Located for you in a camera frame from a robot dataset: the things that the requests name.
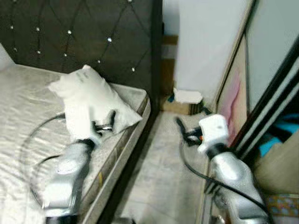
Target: tiled floor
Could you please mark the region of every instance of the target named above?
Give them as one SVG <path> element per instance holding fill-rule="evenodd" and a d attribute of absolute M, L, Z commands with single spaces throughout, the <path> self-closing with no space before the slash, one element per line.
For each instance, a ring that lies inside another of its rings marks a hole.
<path fill-rule="evenodd" d="M 182 164 L 180 134 L 174 113 L 161 112 L 129 181 L 116 217 L 133 218 L 137 224 L 194 224 L 199 210 L 203 180 Z M 188 128 L 203 115 L 179 115 Z M 206 158 L 196 147 L 185 148 L 190 163 L 203 171 Z"/>

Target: black tufted headboard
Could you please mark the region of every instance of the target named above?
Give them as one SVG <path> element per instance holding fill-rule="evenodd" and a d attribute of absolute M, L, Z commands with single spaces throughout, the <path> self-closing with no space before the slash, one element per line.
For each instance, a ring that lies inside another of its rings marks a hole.
<path fill-rule="evenodd" d="M 0 0 L 0 42 L 18 64 L 145 89 L 158 109 L 162 0 Z"/>

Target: white pillow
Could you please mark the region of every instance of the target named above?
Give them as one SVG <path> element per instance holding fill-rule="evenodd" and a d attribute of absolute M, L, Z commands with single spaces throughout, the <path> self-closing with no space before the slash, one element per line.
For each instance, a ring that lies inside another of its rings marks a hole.
<path fill-rule="evenodd" d="M 88 138 L 90 120 L 96 121 L 98 125 L 105 124 L 112 110 L 116 111 L 114 133 L 119 133 L 142 119 L 88 65 L 61 76 L 60 80 L 49 85 L 49 89 L 64 100 L 66 125 L 73 138 Z"/>

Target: mattress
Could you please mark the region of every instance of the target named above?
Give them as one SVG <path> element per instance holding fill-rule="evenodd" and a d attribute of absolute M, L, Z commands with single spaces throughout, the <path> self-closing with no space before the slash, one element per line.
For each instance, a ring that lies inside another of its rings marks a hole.
<path fill-rule="evenodd" d="M 47 88 L 61 75 L 22 65 L 13 65 L 0 72 L 0 223 L 44 222 L 43 210 L 29 193 L 26 180 L 39 161 L 63 153 L 70 143 L 66 125 L 63 121 L 52 121 L 39 130 L 26 150 L 21 152 L 20 146 L 36 126 L 63 111 L 62 100 Z M 94 208 L 103 208 L 108 200 L 150 113 L 144 90 L 116 84 L 112 87 L 143 120 L 108 138 L 93 151 L 80 206 L 81 221 L 85 217 L 85 222 L 88 220 L 86 214 L 96 221 L 99 211 L 94 212 Z M 47 161 L 39 170 L 36 187 L 41 195 L 55 164 L 55 159 Z"/>

